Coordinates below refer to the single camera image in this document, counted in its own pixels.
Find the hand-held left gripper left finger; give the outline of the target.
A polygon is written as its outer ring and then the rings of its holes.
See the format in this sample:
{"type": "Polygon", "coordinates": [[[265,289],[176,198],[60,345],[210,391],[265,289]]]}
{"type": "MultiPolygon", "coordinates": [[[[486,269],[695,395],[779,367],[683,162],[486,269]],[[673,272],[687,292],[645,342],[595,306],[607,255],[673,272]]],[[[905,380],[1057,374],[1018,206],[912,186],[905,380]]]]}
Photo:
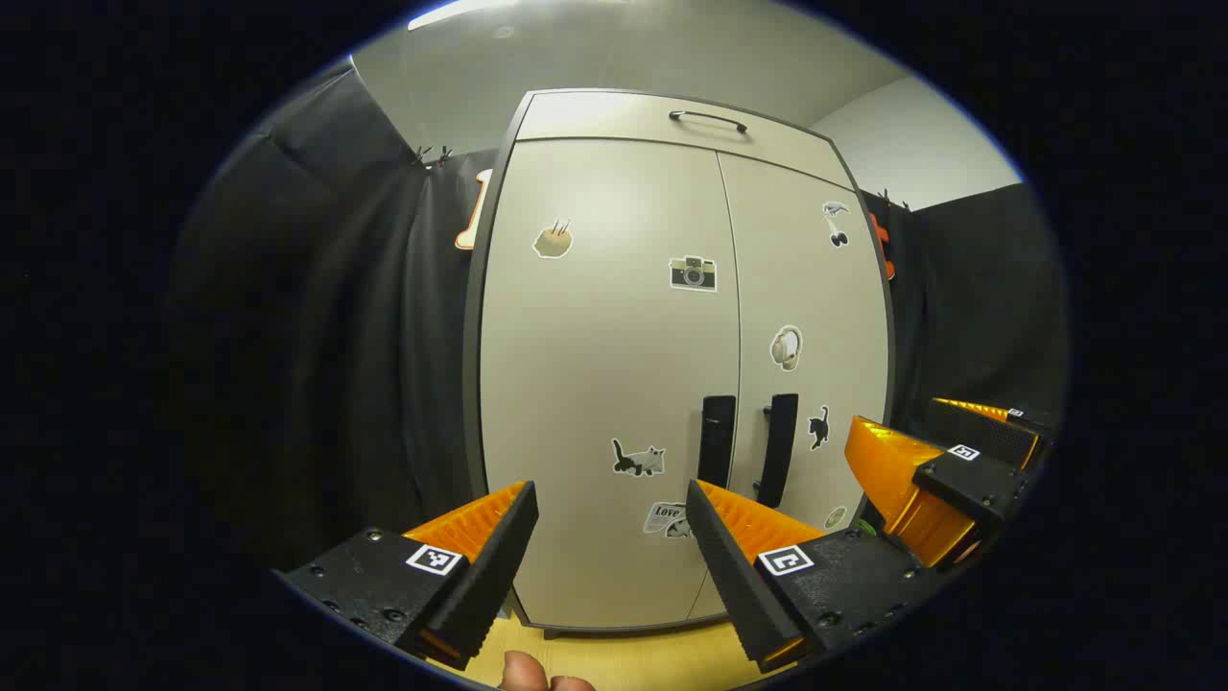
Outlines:
{"type": "Polygon", "coordinates": [[[363,528],[275,574],[351,628],[464,670],[513,589],[538,517],[535,484],[521,481],[406,531],[363,528]]]}

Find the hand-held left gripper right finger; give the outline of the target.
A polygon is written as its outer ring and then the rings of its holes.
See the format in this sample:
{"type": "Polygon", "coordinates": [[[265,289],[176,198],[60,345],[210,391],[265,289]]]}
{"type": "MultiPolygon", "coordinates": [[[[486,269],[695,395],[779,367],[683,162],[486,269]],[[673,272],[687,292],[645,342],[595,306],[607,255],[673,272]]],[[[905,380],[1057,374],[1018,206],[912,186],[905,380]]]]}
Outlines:
{"type": "Polygon", "coordinates": [[[890,539],[865,528],[822,533],[705,481],[686,488],[686,519],[760,673],[842,655],[946,584],[890,539]]]}

